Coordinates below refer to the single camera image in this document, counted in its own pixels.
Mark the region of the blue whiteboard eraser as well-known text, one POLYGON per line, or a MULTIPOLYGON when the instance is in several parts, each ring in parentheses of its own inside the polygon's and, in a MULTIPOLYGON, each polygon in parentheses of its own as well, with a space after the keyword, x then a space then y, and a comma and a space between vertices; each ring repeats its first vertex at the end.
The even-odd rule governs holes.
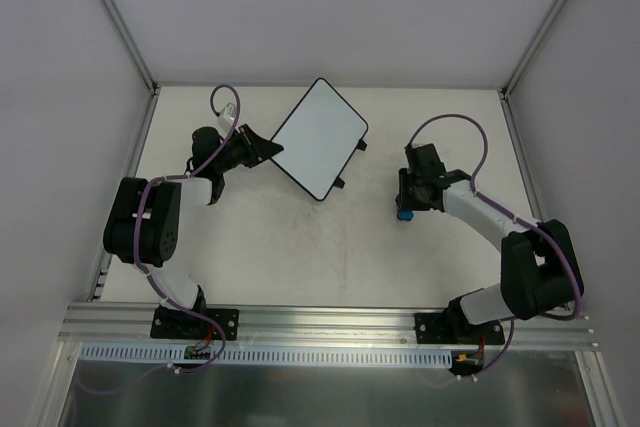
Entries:
POLYGON ((399 209, 396 213, 396 217, 400 221, 410 222, 414 218, 414 212, 412 210, 399 209))

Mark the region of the white board with black frame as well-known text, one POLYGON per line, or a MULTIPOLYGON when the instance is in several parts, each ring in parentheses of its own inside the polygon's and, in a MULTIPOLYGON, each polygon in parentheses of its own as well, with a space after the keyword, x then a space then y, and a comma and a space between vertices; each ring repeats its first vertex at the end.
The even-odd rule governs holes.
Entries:
POLYGON ((271 138, 284 147, 272 162, 311 198, 322 202, 368 130, 368 122, 344 96, 326 79, 318 78, 271 138))

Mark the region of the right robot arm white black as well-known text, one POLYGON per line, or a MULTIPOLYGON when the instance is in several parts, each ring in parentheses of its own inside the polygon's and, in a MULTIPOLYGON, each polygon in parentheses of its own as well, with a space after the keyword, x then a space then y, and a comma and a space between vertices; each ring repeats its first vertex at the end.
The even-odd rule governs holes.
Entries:
POLYGON ((497 284, 451 300, 439 314, 414 317, 420 344, 504 344, 504 320, 547 316, 577 303, 584 283, 567 227, 558 220, 521 218, 472 188, 466 172, 449 171, 432 144, 405 148, 397 217, 438 211, 472 228, 500 255, 497 284))

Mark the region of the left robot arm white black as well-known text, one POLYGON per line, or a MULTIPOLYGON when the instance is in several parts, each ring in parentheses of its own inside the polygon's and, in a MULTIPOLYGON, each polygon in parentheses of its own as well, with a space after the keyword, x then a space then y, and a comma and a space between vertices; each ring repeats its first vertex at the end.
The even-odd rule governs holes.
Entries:
POLYGON ((209 324, 202 288, 175 259, 186 216, 219 201, 226 172, 254 168, 283 151, 248 125, 226 136, 205 126, 192 134, 185 173, 121 180, 103 233, 104 249, 145 276, 160 306, 176 311, 174 325, 185 336, 197 337, 209 324))

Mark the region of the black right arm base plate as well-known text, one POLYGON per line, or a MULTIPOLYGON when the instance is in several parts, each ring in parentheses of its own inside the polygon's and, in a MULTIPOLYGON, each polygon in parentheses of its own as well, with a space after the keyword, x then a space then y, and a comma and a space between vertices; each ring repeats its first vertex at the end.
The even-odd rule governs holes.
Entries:
POLYGON ((450 316, 445 311, 415 313, 413 320, 418 344, 500 346, 505 343, 499 321, 472 325, 464 317, 450 316))

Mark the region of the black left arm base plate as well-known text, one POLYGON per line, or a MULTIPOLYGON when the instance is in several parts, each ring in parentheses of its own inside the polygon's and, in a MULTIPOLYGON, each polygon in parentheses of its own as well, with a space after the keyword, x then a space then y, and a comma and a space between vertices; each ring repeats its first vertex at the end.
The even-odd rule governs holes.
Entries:
MULTIPOLYGON (((212 338, 221 340, 220 330, 227 341, 237 339, 240 311, 227 308, 206 308, 204 316, 213 319, 216 328, 212 338)), ((159 306, 154 311, 150 337, 161 340, 204 340, 211 324, 184 312, 159 306)))

